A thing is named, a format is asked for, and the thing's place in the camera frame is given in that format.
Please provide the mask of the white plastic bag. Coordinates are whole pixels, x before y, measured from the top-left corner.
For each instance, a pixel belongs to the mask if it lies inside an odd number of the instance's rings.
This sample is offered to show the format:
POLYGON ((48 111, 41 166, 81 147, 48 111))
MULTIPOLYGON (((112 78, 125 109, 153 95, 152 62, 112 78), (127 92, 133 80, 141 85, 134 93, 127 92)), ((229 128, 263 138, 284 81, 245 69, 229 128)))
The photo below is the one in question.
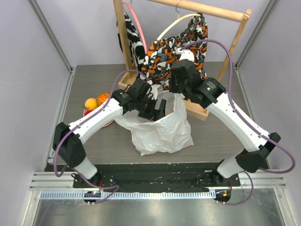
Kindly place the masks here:
POLYGON ((131 132, 132 143, 141 156, 156 152, 175 153, 194 145, 181 95, 166 90, 158 99, 166 100, 166 116, 157 121, 138 117, 136 110, 115 119, 118 125, 131 132))

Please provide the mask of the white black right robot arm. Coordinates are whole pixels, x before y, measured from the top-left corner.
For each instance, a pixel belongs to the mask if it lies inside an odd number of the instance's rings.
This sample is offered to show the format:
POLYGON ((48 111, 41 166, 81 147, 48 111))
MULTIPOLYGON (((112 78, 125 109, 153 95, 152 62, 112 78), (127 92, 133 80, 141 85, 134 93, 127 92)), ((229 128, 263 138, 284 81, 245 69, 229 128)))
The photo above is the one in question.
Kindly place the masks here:
POLYGON ((223 160, 212 174, 218 186, 244 170, 255 173, 281 139, 278 133, 259 127, 237 105, 231 106, 226 88, 215 78, 201 78, 195 64, 188 59, 172 64, 169 86, 170 92, 183 94, 215 115, 243 144, 240 153, 223 160))

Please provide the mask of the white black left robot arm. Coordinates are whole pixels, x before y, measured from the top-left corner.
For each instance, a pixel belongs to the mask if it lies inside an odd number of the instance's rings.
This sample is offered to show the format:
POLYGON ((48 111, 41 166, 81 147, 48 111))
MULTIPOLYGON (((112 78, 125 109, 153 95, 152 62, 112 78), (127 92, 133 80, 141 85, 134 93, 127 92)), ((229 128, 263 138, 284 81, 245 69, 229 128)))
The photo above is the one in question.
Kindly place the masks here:
POLYGON ((53 150, 54 164, 61 157, 66 166, 77 172, 76 180, 82 179, 88 187, 101 184, 102 176, 96 166, 88 159, 84 144, 104 125, 136 110, 139 117, 156 121, 165 116, 166 100, 158 100, 162 92, 161 85, 151 85, 142 79, 136 79, 126 89, 113 91, 110 98, 81 119, 55 128, 53 150))

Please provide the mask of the orange grey camouflage garment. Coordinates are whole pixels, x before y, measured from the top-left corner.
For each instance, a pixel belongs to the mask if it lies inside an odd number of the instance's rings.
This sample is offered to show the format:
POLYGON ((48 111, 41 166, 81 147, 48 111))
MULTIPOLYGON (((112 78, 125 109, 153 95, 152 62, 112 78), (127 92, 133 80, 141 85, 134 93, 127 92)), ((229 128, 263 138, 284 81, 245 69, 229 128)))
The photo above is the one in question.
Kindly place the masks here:
POLYGON ((153 84, 169 89, 171 65, 180 60, 178 49, 198 40, 207 39, 208 27, 203 14, 198 13, 189 21, 187 28, 176 36, 153 40, 140 71, 145 74, 153 84))

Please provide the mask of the wooden clothes rack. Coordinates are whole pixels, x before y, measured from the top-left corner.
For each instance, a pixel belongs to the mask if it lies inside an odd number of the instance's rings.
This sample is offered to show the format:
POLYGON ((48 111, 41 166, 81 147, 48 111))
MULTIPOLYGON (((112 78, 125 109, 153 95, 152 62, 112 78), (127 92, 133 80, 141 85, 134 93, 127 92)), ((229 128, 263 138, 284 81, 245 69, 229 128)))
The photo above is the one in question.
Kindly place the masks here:
MULTIPOLYGON (((135 64, 131 60, 130 48, 128 45, 127 28, 126 28, 125 17, 124 17, 124 13, 125 13, 123 8, 124 4, 122 3, 121 0, 115 0, 113 3, 114 3, 116 18, 117 18, 117 28, 119 30, 118 32, 119 42, 121 44, 121 48, 125 56, 126 68, 128 70, 125 73, 125 75, 123 75, 121 80, 118 82, 118 86, 121 89, 125 89, 127 86, 132 85, 136 79, 142 78, 144 74, 136 69, 135 64)), ((248 9, 245 13, 239 13, 231 10, 212 7, 212 6, 208 6, 192 1, 186 1, 186 0, 184 1, 162 0, 161 3, 165 5, 191 10, 192 13, 201 13, 203 14, 203 16, 211 15, 211 16, 216 16, 216 17, 239 22, 240 26, 237 30, 235 38, 233 39, 233 42, 229 49, 230 54, 233 53, 239 41, 239 38, 246 26, 246 23, 249 20, 249 17, 252 13, 250 9, 248 9)), ((163 37, 163 39, 176 36, 181 32, 183 32, 187 28, 188 23, 191 19, 192 17, 189 17, 180 21, 176 26, 174 26, 170 31, 168 31, 168 33, 163 37)), ((180 50, 189 49, 190 51, 192 51, 195 57, 194 64, 197 70, 200 72, 201 77, 204 79, 206 78, 206 73, 204 71, 203 64, 204 64, 206 51, 207 51, 207 39, 195 41, 180 49, 180 50)))

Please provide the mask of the orange pineapple with green crown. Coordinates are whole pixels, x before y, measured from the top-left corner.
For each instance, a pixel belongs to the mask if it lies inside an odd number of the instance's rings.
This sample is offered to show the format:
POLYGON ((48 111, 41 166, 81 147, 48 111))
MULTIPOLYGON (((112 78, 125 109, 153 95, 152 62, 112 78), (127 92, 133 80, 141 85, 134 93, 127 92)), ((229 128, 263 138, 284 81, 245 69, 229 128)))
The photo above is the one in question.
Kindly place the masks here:
POLYGON ((109 98, 109 96, 110 94, 108 92, 100 94, 96 99, 97 106, 101 106, 109 98))

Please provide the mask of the black white zebra garment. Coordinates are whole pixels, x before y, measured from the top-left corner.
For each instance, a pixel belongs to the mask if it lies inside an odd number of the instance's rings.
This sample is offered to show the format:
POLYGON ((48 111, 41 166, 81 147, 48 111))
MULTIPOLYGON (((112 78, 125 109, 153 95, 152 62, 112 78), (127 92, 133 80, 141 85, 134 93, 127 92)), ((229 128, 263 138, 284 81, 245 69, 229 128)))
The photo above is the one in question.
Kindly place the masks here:
POLYGON ((138 71, 142 70, 144 58, 145 58, 145 50, 142 43, 142 39, 127 13, 124 13, 125 23, 127 28, 127 37, 128 37, 128 45, 131 53, 131 60, 135 64, 136 69, 138 71))

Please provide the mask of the cream clothes hanger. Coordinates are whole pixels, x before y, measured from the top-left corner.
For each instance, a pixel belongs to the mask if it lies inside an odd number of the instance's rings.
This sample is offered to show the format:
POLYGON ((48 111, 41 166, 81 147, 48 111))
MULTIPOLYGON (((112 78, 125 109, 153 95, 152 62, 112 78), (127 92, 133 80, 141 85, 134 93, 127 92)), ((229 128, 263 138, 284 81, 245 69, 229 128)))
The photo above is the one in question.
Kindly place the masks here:
POLYGON ((168 31, 170 31, 174 26, 176 26, 180 21, 189 18, 189 17, 193 17, 193 16, 200 16, 199 13, 192 13, 192 14, 187 14, 184 16, 178 16, 178 18, 173 21, 158 37, 157 40, 161 40, 167 33, 168 31))

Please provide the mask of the yellow orange fruit with leaf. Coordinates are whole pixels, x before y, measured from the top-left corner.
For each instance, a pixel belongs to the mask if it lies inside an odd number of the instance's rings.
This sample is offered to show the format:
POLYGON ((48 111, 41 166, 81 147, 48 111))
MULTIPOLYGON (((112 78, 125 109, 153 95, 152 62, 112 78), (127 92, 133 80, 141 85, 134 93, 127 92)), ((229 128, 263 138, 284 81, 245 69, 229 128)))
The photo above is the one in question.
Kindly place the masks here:
POLYGON ((97 100, 95 98, 89 98, 85 101, 84 108, 88 111, 94 110, 98 107, 97 100))

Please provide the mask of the pink round plate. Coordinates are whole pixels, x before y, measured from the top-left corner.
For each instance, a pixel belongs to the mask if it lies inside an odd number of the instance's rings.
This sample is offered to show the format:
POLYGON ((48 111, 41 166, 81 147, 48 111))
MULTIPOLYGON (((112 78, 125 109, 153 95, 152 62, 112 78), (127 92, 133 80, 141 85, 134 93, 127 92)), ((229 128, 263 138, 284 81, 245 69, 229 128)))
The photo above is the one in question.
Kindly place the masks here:
POLYGON ((109 125, 111 125, 112 123, 114 122, 114 120, 111 120, 111 121, 109 121, 108 123, 106 123, 103 127, 107 127, 107 126, 109 126, 109 125))

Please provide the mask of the pink clothes hanger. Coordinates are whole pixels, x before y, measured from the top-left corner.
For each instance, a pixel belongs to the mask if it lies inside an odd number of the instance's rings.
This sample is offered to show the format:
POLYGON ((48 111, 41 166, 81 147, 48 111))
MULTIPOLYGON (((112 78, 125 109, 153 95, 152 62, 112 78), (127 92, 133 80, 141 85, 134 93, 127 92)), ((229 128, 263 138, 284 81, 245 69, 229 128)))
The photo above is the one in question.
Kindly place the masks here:
POLYGON ((128 7, 128 9, 130 10, 130 12, 131 12, 131 14, 132 14, 132 16, 133 16, 133 18, 134 18, 134 21, 135 21, 135 23, 136 23, 136 25, 137 25, 138 32, 139 32, 139 35, 140 35, 140 38, 141 38, 141 42, 142 42, 142 44, 143 44, 144 52, 145 52, 145 54, 146 54, 147 51, 148 51, 148 49, 147 49, 145 37, 144 37, 144 34, 143 34, 143 30, 142 30, 142 28, 141 28, 139 19, 138 19, 137 15, 136 15, 136 13, 135 13, 133 7, 132 7, 132 3, 131 3, 131 2, 130 2, 130 3, 127 3, 127 2, 125 2, 125 1, 122 1, 122 3, 125 4, 125 5, 128 7))

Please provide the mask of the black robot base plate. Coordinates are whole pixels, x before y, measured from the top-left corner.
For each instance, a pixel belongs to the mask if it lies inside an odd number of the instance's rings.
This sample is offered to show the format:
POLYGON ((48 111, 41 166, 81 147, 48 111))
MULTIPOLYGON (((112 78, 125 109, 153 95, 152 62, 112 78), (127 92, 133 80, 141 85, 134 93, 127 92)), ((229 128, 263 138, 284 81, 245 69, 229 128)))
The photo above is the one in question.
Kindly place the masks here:
POLYGON ((206 192, 210 187, 239 187, 238 174, 229 179, 217 175, 216 162, 98 164, 90 183, 119 193, 193 193, 206 192))

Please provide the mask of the aluminium slotted rail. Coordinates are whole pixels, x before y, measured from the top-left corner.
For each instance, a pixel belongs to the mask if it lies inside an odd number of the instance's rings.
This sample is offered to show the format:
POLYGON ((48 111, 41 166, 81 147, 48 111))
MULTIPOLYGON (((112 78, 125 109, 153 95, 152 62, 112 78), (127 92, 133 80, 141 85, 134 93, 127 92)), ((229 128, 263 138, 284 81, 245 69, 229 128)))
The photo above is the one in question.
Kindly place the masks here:
POLYGON ((122 193, 96 191, 45 191, 40 195, 41 200, 100 200, 104 198, 112 200, 169 200, 169 199, 214 199, 214 190, 196 193, 122 193))

